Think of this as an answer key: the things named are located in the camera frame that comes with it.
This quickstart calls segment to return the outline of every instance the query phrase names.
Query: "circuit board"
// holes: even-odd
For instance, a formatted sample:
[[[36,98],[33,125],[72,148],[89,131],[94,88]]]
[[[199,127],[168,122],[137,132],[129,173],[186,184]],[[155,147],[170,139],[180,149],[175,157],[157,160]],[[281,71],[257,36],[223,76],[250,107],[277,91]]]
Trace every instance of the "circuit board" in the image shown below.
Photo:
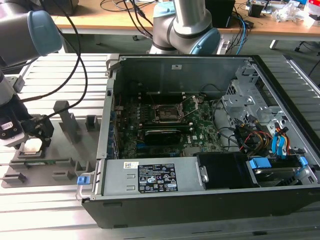
[[[212,124],[210,103],[207,100],[198,98],[198,96],[195,97],[197,101],[198,99],[201,100],[198,101],[198,109],[195,109],[195,103],[191,98],[180,105],[143,104],[137,102],[135,98],[131,98],[123,105],[122,111],[118,111],[117,114],[120,145],[119,158],[191,157],[198,152],[222,151],[221,140]],[[177,119],[181,117],[176,117],[174,108],[178,108],[177,111],[185,115],[181,119],[181,124],[177,122]],[[155,124],[157,121],[167,122],[161,122],[164,124],[162,127]],[[178,132],[174,137],[179,139],[174,140],[174,143],[170,143],[166,139],[168,144],[161,141],[159,144],[148,144],[144,137],[146,137],[145,135],[150,129],[142,129],[148,124],[155,124],[157,129],[166,129],[168,131],[166,133]],[[187,132],[180,134],[180,128],[187,129]]]

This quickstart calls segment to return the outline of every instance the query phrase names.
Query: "sticker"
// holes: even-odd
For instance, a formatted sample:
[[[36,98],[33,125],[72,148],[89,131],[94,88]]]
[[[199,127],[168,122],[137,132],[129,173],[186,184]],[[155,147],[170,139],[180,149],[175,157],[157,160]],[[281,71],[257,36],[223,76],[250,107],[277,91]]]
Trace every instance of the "sticker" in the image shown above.
[[[13,126],[14,126],[14,124],[12,123],[12,121],[10,121],[10,122],[7,122],[7,123],[1,125],[1,129],[3,131],[5,131],[5,130],[12,128]]]
[[[178,191],[175,165],[139,165],[138,191],[142,194]]]
[[[139,165],[138,161],[125,161],[123,163],[124,169],[137,169]]]
[[[172,70],[181,70],[182,69],[182,65],[172,65]]]

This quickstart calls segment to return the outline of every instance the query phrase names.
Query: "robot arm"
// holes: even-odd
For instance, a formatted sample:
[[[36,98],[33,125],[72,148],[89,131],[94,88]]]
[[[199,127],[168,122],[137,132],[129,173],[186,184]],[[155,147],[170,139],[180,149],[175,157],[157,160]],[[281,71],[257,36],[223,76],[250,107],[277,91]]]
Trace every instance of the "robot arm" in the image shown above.
[[[25,0],[0,0],[0,32],[1,68],[46,56],[62,47],[50,15],[29,11]],[[36,122],[0,70],[0,145],[19,147],[29,135],[48,144],[53,134],[51,122]]]
[[[155,6],[150,54],[212,54],[220,33],[212,27],[205,0],[174,0]]]

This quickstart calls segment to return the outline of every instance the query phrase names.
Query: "blue tab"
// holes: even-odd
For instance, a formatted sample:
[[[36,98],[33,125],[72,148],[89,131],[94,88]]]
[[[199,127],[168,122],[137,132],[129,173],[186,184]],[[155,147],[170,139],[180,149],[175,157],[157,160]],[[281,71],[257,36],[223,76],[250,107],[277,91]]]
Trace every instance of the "blue tab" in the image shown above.
[[[273,154],[276,153],[277,141],[278,141],[278,136],[276,136],[276,134],[274,134],[273,139],[272,139],[272,146],[271,146],[271,150],[272,150]]]
[[[252,169],[267,169],[271,168],[271,164],[269,159],[266,157],[255,157],[252,158],[250,161],[250,166]]]
[[[256,169],[257,168],[257,165],[256,165],[256,163],[255,163],[255,161],[253,159],[250,160],[249,163],[250,163],[250,166],[251,166],[252,169]]]
[[[78,176],[76,184],[78,184],[78,185],[89,185],[90,184],[90,176]]]
[[[302,164],[302,166],[308,165],[308,161],[304,156],[300,157],[299,162]]]

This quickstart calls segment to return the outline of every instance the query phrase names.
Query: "warning label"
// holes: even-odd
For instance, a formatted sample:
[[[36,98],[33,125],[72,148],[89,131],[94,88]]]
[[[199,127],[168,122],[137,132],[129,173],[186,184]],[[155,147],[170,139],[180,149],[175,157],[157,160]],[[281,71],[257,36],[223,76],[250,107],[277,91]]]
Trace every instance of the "warning label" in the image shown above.
[[[138,181],[138,191],[142,194],[178,191],[173,163],[139,165]]]

